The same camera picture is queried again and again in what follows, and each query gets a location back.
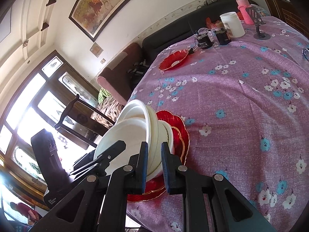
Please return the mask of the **white foam deep plate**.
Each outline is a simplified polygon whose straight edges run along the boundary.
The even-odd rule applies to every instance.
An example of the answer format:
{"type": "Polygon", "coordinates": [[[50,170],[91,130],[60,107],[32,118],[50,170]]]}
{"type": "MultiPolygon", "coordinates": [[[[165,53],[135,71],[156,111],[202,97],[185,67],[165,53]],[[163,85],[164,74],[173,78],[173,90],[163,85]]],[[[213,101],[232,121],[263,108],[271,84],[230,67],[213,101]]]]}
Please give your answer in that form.
{"type": "Polygon", "coordinates": [[[151,133],[150,115],[142,101],[132,100],[123,108],[116,124],[105,133],[97,145],[94,159],[118,140],[125,142],[126,149],[110,162],[105,172],[110,175],[120,166],[126,165],[130,156],[139,153],[140,145],[145,141],[149,149],[147,173],[150,173],[155,154],[151,147],[154,144],[154,135],[151,133]]]}

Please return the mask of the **large red glass plate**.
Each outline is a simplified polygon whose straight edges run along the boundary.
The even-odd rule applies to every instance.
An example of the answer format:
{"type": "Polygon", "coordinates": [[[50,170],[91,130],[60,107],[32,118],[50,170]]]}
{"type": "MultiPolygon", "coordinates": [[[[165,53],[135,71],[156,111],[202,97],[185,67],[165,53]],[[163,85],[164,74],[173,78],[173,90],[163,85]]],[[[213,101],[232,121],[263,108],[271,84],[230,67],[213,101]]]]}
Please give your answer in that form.
{"type": "MultiPolygon", "coordinates": [[[[172,154],[177,155],[181,163],[185,165],[190,147],[190,137],[182,118],[166,110],[158,111],[156,115],[159,120],[164,120],[172,127],[174,144],[172,154]]],[[[146,192],[143,195],[128,195],[127,199],[131,203],[149,201],[158,198],[165,191],[164,178],[161,174],[146,182],[146,192]]]]}

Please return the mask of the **cream plastic bowl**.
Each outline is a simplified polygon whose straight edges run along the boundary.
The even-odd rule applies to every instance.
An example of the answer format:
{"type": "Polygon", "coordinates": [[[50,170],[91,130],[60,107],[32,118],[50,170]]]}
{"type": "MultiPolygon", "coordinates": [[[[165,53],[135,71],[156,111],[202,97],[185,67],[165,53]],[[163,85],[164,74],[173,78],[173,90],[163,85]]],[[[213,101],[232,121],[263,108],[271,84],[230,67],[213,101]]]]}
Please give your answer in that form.
{"type": "Polygon", "coordinates": [[[159,120],[150,106],[146,106],[146,108],[150,118],[149,134],[151,135],[147,169],[147,181],[150,181],[163,172],[161,162],[162,143],[167,142],[170,152],[174,154],[174,141],[171,125],[164,120],[159,120]]]}

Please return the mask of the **dark wooden chair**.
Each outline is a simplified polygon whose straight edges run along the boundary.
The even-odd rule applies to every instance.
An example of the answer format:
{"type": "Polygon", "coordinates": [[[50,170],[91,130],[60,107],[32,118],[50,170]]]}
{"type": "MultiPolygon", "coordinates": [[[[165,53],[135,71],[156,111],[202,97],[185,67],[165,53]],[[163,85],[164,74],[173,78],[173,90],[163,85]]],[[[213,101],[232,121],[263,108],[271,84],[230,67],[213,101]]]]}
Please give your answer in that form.
{"type": "Polygon", "coordinates": [[[74,107],[76,103],[79,103],[83,105],[84,107],[88,108],[89,110],[93,111],[94,113],[99,114],[99,116],[103,117],[106,121],[108,121],[110,124],[115,125],[115,122],[104,115],[102,112],[100,112],[98,109],[93,107],[92,105],[88,104],[84,100],[80,98],[80,95],[77,94],[76,97],[66,106],[66,108],[63,110],[59,121],[54,125],[54,128],[56,130],[58,129],[64,129],[69,134],[72,134],[79,138],[79,140],[83,141],[84,143],[96,148],[97,144],[86,138],[85,136],[81,135],[74,129],[66,126],[63,122],[65,121],[66,117],[72,118],[75,122],[77,122],[79,125],[87,128],[89,131],[96,133],[97,135],[104,136],[105,133],[109,130],[108,127],[105,127],[104,125],[100,124],[99,122],[93,120],[92,118],[88,117],[85,113],[82,113],[79,109],[74,107]]]}

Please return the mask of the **small red glass dish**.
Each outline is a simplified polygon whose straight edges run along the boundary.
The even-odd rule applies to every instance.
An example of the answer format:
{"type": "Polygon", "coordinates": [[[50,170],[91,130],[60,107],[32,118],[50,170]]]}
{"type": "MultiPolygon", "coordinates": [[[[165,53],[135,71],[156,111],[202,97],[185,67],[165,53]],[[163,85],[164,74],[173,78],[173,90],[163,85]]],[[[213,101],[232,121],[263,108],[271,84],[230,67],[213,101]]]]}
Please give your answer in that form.
{"type": "Polygon", "coordinates": [[[183,49],[170,54],[159,64],[159,70],[166,71],[178,66],[186,59],[188,53],[189,50],[183,49]]]}

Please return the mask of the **purple floral tablecloth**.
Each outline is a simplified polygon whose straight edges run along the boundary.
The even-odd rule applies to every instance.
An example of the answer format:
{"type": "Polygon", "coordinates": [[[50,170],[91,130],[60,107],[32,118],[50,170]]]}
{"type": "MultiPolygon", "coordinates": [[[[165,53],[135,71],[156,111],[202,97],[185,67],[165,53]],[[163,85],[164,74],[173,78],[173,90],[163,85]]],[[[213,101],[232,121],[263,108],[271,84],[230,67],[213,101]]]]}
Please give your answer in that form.
{"type": "Polygon", "coordinates": [[[268,40],[245,25],[243,37],[160,71],[194,37],[169,46],[130,98],[180,116],[187,166],[222,174],[277,231],[289,231],[308,202],[308,39],[275,17],[263,20],[268,40]]]}

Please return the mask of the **black sofa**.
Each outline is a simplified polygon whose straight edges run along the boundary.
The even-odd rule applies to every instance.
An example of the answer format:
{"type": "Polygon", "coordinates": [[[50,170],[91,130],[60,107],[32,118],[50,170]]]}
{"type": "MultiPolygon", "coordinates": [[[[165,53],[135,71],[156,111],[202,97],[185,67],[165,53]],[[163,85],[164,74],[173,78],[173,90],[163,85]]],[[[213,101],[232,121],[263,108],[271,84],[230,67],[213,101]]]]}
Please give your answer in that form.
{"type": "Polygon", "coordinates": [[[157,55],[172,44],[191,37],[197,30],[206,27],[206,19],[220,20],[226,12],[238,12],[236,0],[217,0],[190,12],[146,37],[142,42],[142,53],[148,63],[154,62],[157,55]]]}

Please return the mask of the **black ink bottle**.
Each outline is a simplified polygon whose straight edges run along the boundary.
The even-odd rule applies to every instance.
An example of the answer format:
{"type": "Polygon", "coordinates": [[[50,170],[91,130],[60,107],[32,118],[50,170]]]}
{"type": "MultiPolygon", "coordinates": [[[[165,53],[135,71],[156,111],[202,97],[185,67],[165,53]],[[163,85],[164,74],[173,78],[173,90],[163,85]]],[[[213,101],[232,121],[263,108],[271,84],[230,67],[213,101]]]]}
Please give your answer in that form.
{"type": "Polygon", "coordinates": [[[211,41],[208,29],[203,29],[201,32],[196,31],[196,36],[194,37],[195,45],[200,47],[201,49],[209,49],[213,46],[213,42],[211,41]]]}

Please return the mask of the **framed horse painting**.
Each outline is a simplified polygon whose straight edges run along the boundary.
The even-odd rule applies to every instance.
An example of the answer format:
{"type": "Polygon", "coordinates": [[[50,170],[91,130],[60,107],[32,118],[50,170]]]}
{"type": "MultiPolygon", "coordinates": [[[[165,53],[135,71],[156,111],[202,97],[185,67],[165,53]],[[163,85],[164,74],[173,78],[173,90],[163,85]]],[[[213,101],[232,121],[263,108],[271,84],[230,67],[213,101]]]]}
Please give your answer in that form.
{"type": "Polygon", "coordinates": [[[130,0],[76,0],[69,19],[93,42],[130,0]]]}

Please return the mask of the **dark jar with red label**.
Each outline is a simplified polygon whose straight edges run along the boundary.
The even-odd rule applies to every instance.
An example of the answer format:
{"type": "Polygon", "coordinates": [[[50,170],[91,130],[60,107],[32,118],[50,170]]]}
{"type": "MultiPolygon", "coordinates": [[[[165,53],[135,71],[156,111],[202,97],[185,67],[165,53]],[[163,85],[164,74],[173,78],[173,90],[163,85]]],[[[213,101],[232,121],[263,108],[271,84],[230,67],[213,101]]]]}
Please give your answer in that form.
{"type": "Polygon", "coordinates": [[[231,42],[228,31],[224,27],[221,21],[215,23],[216,28],[214,29],[215,36],[220,45],[227,45],[231,42]]]}

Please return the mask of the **white plastic jar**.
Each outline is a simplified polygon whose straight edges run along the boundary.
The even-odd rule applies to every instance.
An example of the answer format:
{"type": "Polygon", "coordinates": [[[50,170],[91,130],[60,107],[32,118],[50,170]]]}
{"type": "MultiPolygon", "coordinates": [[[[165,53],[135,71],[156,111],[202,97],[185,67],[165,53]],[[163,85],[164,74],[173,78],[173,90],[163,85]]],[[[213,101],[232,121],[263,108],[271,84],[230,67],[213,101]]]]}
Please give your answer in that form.
{"type": "Polygon", "coordinates": [[[231,38],[240,38],[245,35],[244,28],[236,12],[221,14],[220,18],[231,38]]]}

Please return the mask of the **black phone stand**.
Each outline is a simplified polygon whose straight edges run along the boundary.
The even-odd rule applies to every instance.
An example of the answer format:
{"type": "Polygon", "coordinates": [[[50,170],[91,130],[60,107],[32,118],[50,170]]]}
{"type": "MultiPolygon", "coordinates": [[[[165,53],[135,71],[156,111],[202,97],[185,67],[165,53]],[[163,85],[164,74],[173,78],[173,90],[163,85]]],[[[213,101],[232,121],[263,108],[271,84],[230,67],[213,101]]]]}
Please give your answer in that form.
{"type": "Polygon", "coordinates": [[[271,36],[269,34],[260,31],[260,26],[264,25],[265,22],[262,20],[261,15],[255,10],[255,8],[252,6],[247,7],[246,12],[250,16],[256,27],[256,33],[254,34],[254,38],[258,40],[270,39],[271,36]]]}

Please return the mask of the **pink sleeved thermos bottle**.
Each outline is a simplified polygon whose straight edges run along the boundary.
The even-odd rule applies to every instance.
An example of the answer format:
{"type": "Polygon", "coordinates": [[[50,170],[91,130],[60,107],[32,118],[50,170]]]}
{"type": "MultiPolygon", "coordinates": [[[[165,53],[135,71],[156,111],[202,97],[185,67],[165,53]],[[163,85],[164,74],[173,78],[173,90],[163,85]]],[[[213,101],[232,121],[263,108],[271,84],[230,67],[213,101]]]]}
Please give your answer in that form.
{"type": "Polygon", "coordinates": [[[238,4],[238,9],[240,10],[244,22],[248,25],[254,25],[254,21],[251,19],[250,15],[247,13],[246,9],[250,7],[250,3],[248,0],[236,0],[238,4]]]}

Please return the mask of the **brick pattern wooden counter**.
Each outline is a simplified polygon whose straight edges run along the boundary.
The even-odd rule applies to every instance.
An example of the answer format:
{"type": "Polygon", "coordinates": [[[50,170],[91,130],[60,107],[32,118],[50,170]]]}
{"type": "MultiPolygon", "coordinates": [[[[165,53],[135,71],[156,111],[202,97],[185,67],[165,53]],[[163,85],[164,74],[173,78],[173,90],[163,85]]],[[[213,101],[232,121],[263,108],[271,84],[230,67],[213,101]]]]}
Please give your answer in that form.
{"type": "Polygon", "coordinates": [[[308,25],[289,0],[265,0],[270,14],[275,16],[308,38],[308,25]]]}

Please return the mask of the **purple frame eyeglasses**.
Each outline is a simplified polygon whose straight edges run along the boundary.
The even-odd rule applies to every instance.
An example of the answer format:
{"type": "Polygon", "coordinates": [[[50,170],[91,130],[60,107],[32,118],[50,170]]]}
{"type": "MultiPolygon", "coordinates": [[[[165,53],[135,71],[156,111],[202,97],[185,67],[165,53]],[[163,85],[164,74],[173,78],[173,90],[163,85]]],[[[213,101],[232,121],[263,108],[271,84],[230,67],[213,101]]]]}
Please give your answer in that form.
{"type": "Polygon", "coordinates": [[[309,48],[303,48],[302,54],[307,61],[309,61],[309,48]]]}

